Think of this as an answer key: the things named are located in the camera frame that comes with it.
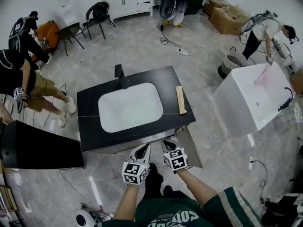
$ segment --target white cabinet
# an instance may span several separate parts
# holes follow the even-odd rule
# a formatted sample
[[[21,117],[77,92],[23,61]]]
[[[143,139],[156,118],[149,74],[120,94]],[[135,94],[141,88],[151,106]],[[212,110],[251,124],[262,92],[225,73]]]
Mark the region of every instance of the white cabinet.
[[[112,20],[131,14],[150,12],[152,17],[153,0],[107,0],[109,16]]]

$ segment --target cardboard box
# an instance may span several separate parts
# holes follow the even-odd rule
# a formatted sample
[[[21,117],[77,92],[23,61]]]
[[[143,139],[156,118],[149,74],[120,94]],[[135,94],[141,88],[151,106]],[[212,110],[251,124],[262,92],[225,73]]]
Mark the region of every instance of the cardboard box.
[[[226,6],[231,6],[231,4],[225,0],[207,0],[203,9],[208,16],[211,16],[214,8],[223,8]]]
[[[296,94],[303,95],[303,69],[300,69],[296,74],[292,75],[290,82]]]
[[[240,8],[230,6],[229,12],[214,8],[209,21],[222,35],[239,35],[240,28],[249,20],[249,16]]]

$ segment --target white sneaker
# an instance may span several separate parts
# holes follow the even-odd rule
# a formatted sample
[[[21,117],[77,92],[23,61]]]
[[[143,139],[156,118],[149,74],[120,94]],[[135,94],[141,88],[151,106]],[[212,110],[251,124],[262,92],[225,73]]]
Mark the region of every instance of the white sneaker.
[[[77,106],[75,105],[74,100],[70,96],[68,96],[67,98],[70,100],[67,103],[68,112],[70,114],[74,114],[77,111]]]
[[[40,74],[41,66],[40,66],[40,65],[37,65],[37,66],[38,66],[38,69],[36,70],[36,72],[37,72],[38,74]]]
[[[47,61],[47,63],[45,63],[46,65],[51,61],[51,58],[53,57],[53,55],[52,55],[52,53],[49,53],[48,54],[48,61]]]
[[[58,115],[58,123],[60,127],[64,127],[65,123],[66,123],[66,119],[65,119],[65,111],[61,110],[61,114]]]

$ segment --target white t-shirt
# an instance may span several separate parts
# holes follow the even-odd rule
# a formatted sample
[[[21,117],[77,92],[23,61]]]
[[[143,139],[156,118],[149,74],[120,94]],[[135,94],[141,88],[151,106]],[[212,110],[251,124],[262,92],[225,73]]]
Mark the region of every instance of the white t-shirt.
[[[258,40],[262,41],[265,40],[266,34],[268,34],[269,38],[272,39],[274,35],[276,35],[282,28],[282,25],[272,19],[265,19],[262,21],[260,25],[256,24],[252,31],[254,32],[255,36]]]

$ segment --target trash bin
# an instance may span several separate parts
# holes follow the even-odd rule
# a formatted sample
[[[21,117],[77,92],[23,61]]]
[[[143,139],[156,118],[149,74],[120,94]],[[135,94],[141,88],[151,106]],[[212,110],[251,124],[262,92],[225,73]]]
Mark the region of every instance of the trash bin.
[[[223,63],[218,68],[218,74],[225,79],[232,69],[248,66],[247,59],[238,52],[236,47],[232,47],[225,57]]]

